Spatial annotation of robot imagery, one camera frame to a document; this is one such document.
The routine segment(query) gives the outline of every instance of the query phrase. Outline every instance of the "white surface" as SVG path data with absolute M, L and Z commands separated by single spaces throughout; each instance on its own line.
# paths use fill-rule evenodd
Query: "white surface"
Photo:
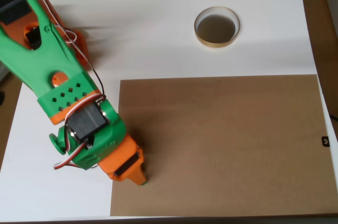
M 50 1 L 69 26 L 88 33 L 116 108 L 120 79 L 316 74 L 302 0 Z M 195 18 L 211 6 L 228 7 L 240 18 L 239 36 L 228 47 L 207 48 L 194 35 Z M 0 221 L 109 215 L 111 181 L 104 172 L 53 170 L 64 158 L 48 139 L 57 129 L 23 86 L 0 172 Z

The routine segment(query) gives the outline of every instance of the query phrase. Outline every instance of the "cardboard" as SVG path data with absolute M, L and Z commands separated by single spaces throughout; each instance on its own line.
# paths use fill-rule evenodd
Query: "cardboard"
M 316 75 L 124 80 L 119 113 L 149 181 L 113 182 L 111 215 L 338 212 Z

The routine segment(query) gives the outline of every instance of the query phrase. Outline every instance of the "cable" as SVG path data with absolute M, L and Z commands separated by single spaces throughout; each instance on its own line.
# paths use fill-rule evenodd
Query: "cable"
M 76 165 L 76 164 L 73 163 L 73 162 L 69 162 L 69 163 L 65 164 L 64 166 L 78 167 L 79 169 L 82 169 L 80 166 Z M 94 165 L 93 167 L 90 167 L 90 169 L 96 169 L 98 166 L 99 166 L 99 164 L 96 164 L 96 165 Z
M 78 38 L 78 35 L 76 35 L 75 32 L 71 31 L 70 29 L 66 29 L 64 28 L 64 30 L 68 33 L 72 33 L 74 35 L 74 39 L 73 39 L 73 42 L 75 42 Z
M 92 66 L 92 64 L 89 62 L 88 58 L 84 55 L 84 53 L 81 51 L 81 49 L 74 43 L 74 41 L 68 36 L 66 30 L 63 28 L 63 26 L 61 26 L 61 24 L 59 23 L 59 21 L 57 20 L 57 18 L 55 17 L 55 15 L 53 14 L 53 12 L 51 11 L 48 3 L 46 2 L 46 0 L 42 0 L 43 3 L 46 5 L 48 12 L 52 15 L 52 17 L 54 18 L 55 22 L 57 23 L 58 27 L 62 30 L 62 32 L 66 35 L 66 37 L 69 39 L 69 41 L 73 44 L 73 46 L 75 47 L 75 49 L 78 50 L 78 52 L 83 56 L 83 58 L 87 61 L 87 63 L 90 65 L 91 69 L 93 70 L 96 78 L 98 79 L 98 81 L 100 82 L 101 85 L 101 91 L 102 94 L 105 95 L 105 88 L 104 85 L 99 77 L 99 75 L 97 74 L 96 70 L 94 69 L 94 67 Z
M 68 118 L 82 105 L 88 103 L 89 101 L 102 97 L 102 94 L 94 94 L 91 96 L 86 97 L 85 99 L 81 100 L 80 102 L 78 102 L 74 107 L 72 107 L 66 114 L 66 116 L 64 117 L 64 141 L 65 141 L 65 149 L 68 152 L 70 150 L 70 142 L 68 139 L 68 133 L 67 133 L 67 122 L 68 122 Z
M 61 26 L 61 24 L 59 23 L 59 21 L 57 20 L 56 16 L 53 14 L 53 12 L 51 11 L 50 9 L 50 6 L 49 4 L 47 3 L 46 0 L 42 0 L 43 3 L 45 4 L 45 6 L 47 7 L 49 13 L 52 15 L 53 19 L 55 20 L 55 22 L 57 23 L 56 26 L 59 27 L 61 29 L 61 31 L 66 35 L 66 37 L 68 38 L 69 41 L 65 41 L 66 43 L 71 43 L 74 48 L 83 56 L 83 58 L 87 61 L 87 63 L 90 65 L 91 69 L 93 70 L 95 76 L 97 77 L 98 81 L 100 82 L 100 85 L 101 85 L 101 94 L 94 94 L 94 95 L 91 95 L 87 98 L 85 98 L 84 100 L 80 101 L 79 103 L 77 103 L 65 116 L 65 119 L 64 119 L 64 140 L 65 140 L 65 145 L 66 145 L 66 150 L 67 152 L 70 150 L 70 142 L 69 142 L 69 139 L 68 139 L 68 133 L 67 133 L 67 122 L 68 122 L 68 118 L 71 116 L 71 114 L 73 114 L 78 108 L 80 108 L 81 105 L 84 105 L 86 104 L 88 101 L 90 100 L 93 100 L 94 98 L 97 98 L 97 97 L 103 97 L 103 99 L 105 99 L 105 88 L 104 88 L 104 85 L 100 79 L 100 77 L 98 76 L 96 70 L 94 69 L 94 67 L 92 66 L 92 64 L 90 63 L 90 61 L 88 60 L 88 58 L 84 55 L 84 53 L 81 51 L 81 49 L 75 44 L 75 41 L 77 39 L 77 35 L 71 31 L 71 30 L 66 30 L 63 26 Z M 72 33 L 74 35 L 74 40 L 71 39 L 69 36 L 68 36 L 68 33 Z M 57 169 L 60 169 L 64 166 L 74 166 L 74 167 L 78 167 L 76 164 L 73 164 L 71 163 L 72 159 L 77 155 L 79 154 L 82 149 L 84 149 L 87 145 L 87 142 L 84 141 L 82 142 L 70 155 L 69 157 L 63 161 L 62 163 L 59 163 L 59 164 L 56 164 L 54 166 L 54 169 L 57 170 Z
M 67 164 L 69 164 L 69 163 L 73 160 L 73 158 L 74 158 L 75 156 L 77 156 L 78 153 L 80 153 L 82 149 L 85 148 L 86 145 L 87 145 L 87 141 L 82 142 L 82 143 L 74 150 L 74 152 L 71 153 L 71 154 L 68 156 L 68 158 L 67 158 L 66 160 L 64 160 L 64 161 L 61 162 L 60 164 L 54 165 L 54 169 L 55 169 L 55 170 L 58 170 L 58 169 L 60 169 L 60 168 L 62 168 L 62 167 L 64 167 L 64 166 L 66 166 Z

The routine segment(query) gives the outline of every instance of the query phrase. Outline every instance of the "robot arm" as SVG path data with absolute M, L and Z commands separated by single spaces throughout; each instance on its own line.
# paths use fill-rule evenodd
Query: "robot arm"
M 79 63 L 77 55 L 91 65 L 49 2 L 0 0 L 0 23 L 0 61 L 36 94 L 55 125 L 64 121 L 58 136 L 51 134 L 50 140 L 69 156 L 54 168 L 71 165 L 87 170 L 98 164 L 111 179 L 145 184 L 142 150 L 127 135 L 103 86 L 101 92 Z M 75 35 L 87 51 L 83 36 Z

